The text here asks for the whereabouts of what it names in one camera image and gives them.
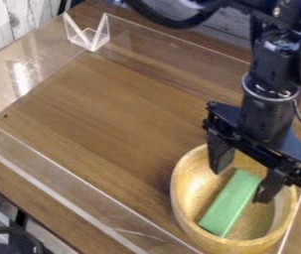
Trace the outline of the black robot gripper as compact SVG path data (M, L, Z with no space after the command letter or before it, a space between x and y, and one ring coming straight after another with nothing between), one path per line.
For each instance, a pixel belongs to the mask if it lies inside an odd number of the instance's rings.
M241 89L241 105L206 104L210 168L218 175L235 153L245 153L267 168L253 201L269 203L284 186L301 187L301 141L292 127L300 116L301 89L272 89L251 74L243 77Z

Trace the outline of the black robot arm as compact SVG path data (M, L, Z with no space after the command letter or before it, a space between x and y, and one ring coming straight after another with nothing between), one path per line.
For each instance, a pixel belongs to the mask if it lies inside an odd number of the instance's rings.
M301 0L181 0L197 11L182 20L157 12L143 0L125 0L149 20L173 29L202 24L221 8L251 17L252 62L243 76L241 106L210 101L204 120L210 167L220 174L237 151L267 168L253 200L268 203L285 186L301 187L300 120Z

